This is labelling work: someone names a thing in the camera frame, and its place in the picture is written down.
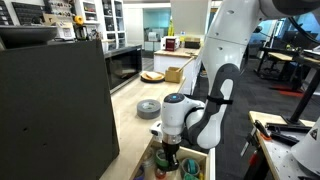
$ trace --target floor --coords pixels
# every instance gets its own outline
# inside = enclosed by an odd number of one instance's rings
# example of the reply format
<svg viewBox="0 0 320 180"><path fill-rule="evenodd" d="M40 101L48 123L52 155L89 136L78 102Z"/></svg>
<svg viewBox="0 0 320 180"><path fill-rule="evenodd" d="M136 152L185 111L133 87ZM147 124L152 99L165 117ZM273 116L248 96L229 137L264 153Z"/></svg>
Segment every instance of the floor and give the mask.
<svg viewBox="0 0 320 180"><path fill-rule="evenodd" d="M153 60L144 58L145 67L151 69ZM248 168L248 160L254 151L249 147L244 157L240 152L245 144L245 136L252 129L248 120L249 111L260 111L271 114L291 115L300 101L300 97L282 95L269 87L281 84L275 81L258 78L253 69L258 66L257 59L250 59L246 71L240 78L236 89L234 103L227 112L223 122L224 134L222 142L216 147L216 179L242 179ZM208 91L207 78L198 77L194 95L204 101ZM316 121L320 116L320 97L313 96L301 118ZM271 173L266 179L273 179Z"/></svg>

